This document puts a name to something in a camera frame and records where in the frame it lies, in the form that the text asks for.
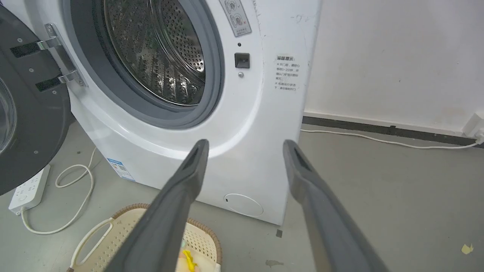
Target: stainless steel drum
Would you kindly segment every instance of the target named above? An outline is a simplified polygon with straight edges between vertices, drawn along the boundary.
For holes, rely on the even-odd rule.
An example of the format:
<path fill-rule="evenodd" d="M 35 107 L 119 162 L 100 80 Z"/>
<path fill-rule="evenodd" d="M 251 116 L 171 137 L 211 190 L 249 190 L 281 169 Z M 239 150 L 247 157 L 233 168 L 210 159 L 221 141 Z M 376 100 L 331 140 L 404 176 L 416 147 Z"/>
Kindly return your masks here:
<path fill-rule="evenodd" d="M 145 89 L 180 106 L 200 102 L 203 54 L 177 0 L 105 0 L 104 17 L 119 60 Z"/>

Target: floor stain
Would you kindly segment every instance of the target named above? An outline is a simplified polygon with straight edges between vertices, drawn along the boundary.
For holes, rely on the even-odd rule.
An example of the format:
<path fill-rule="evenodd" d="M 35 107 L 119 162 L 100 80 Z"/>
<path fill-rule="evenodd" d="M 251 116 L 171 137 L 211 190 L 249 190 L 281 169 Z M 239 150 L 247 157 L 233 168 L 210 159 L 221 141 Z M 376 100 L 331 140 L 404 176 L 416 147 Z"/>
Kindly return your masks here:
<path fill-rule="evenodd" d="M 278 262 L 274 260 L 266 260 L 266 265 L 272 268 L 274 265 L 284 265 L 283 262 Z"/>

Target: basket handle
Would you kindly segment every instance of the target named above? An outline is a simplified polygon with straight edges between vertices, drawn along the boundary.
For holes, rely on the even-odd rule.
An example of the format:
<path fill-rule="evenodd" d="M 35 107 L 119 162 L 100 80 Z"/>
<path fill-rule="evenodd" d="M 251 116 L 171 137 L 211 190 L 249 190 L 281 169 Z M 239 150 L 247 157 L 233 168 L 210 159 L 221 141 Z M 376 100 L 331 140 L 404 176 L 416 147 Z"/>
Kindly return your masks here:
<path fill-rule="evenodd" d="M 72 255 L 72 260 L 71 260 L 71 268 L 74 267 L 74 265 L 77 265 L 77 258 L 79 257 L 79 253 L 81 252 L 81 249 L 83 248 L 83 246 L 86 244 L 86 242 L 89 240 L 89 238 L 91 238 L 93 236 L 94 233 L 96 233 L 99 229 L 101 229 L 102 227 L 104 227 L 105 225 L 107 224 L 110 224 L 111 226 L 109 227 L 109 229 L 103 234 L 103 236 L 99 239 L 99 241 L 97 242 L 97 244 L 92 248 L 92 250 L 87 254 L 87 256 L 84 258 L 84 260 L 81 261 L 81 263 L 79 265 L 82 265 L 88 258 L 89 256 L 91 256 L 91 254 L 93 253 L 93 251 L 97 248 L 97 246 L 104 240 L 104 238 L 106 237 L 106 235 L 108 235 L 108 233 L 111 231 L 111 229 L 113 228 L 113 225 L 112 225 L 112 221 L 114 221 L 114 219 L 112 217 L 100 222 L 99 224 L 97 224 L 95 227 L 93 227 L 85 236 L 84 238 L 82 238 L 81 242 L 79 242 L 79 244 L 77 245 L 77 248 L 76 250 L 74 250 L 74 254 Z"/>

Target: baseboard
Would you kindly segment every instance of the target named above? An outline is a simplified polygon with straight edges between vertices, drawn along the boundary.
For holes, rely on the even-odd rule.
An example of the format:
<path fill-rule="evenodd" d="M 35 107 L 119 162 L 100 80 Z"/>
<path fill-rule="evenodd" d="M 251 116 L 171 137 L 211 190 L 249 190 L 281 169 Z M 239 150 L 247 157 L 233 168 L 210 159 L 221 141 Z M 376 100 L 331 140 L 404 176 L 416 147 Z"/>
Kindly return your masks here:
<path fill-rule="evenodd" d="M 436 133 L 436 134 L 449 135 L 449 136 L 458 136 L 458 137 L 464 136 L 462 131 L 441 129 L 441 128 L 429 127 L 429 126 L 420 126 L 416 124 L 395 123 L 395 122 L 390 122 L 385 120 L 354 117 L 354 116 L 339 115 L 339 114 L 332 114 L 332 113 L 321 113 L 321 112 L 314 112 L 310 110 L 305 110 L 304 116 L 314 117 L 319 119 L 328 119 L 328 120 L 345 121 L 345 122 L 352 122 L 352 123 L 359 123 L 359 124 L 383 126 L 383 127 L 393 126 L 393 127 L 401 128 L 405 130 Z"/>
<path fill-rule="evenodd" d="M 420 140 L 426 140 L 426 141 L 434 141 L 439 143 L 454 144 L 454 145 L 460 145 L 460 146 L 470 145 L 475 142 L 475 139 L 465 138 L 460 136 L 452 136 L 449 134 L 439 134 L 434 132 L 435 130 L 431 130 L 433 132 L 430 132 L 430 131 L 416 131 L 412 129 L 397 128 L 395 124 L 390 124 L 387 122 L 385 122 L 385 124 L 387 124 L 385 126 L 385 125 L 381 125 L 383 124 L 381 122 L 378 122 L 380 125 L 371 124 L 369 123 L 368 120 L 366 120 L 367 122 L 365 123 L 342 121 L 342 120 L 334 119 L 333 115 L 329 116 L 330 119 L 311 117 L 311 116 L 307 116 L 306 113 L 304 113 L 304 115 L 305 116 L 302 119 L 303 120 L 302 123 L 309 124 L 309 125 L 318 125 L 318 126 L 335 127 L 335 128 L 342 128 L 342 129 L 355 130 L 355 131 L 373 132 L 373 133 L 420 139 Z M 484 148 L 484 144 L 481 144 L 475 147 Z"/>

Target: concrete floor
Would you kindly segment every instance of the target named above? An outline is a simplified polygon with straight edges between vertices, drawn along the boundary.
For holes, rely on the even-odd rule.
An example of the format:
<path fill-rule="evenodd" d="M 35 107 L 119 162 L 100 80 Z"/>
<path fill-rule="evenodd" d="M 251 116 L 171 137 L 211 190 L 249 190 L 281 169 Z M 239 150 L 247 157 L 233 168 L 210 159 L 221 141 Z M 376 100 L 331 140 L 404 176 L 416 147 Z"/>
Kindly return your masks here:
<path fill-rule="evenodd" d="M 484 150 L 415 150 L 351 136 L 309 133 L 301 134 L 300 146 L 391 271 L 477 271 L 483 267 Z M 35 229 L 56 229 L 77 211 L 89 179 L 64 189 L 53 184 L 66 167 L 86 164 L 93 148 L 84 131 L 73 124 L 51 162 L 43 201 L 28 211 Z M 95 158 L 95 188 L 87 208 L 60 233 L 28 232 L 8 210 L 13 192 L 0 196 L 2 271 L 63 272 L 78 242 L 95 224 L 124 206 L 150 203 L 156 196 L 158 190 L 119 178 L 100 154 Z M 190 216 L 219 237 L 222 271 L 315 271 L 303 213 L 292 198 L 282 227 L 198 202 L 192 205 Z M 278 228 L 283 231 L 281 238 L 276 236 Z M 474 246 L 469 255 L 460 251 L 465 243 Z M 266 265 L 272 261 L 284 264 Z"/>

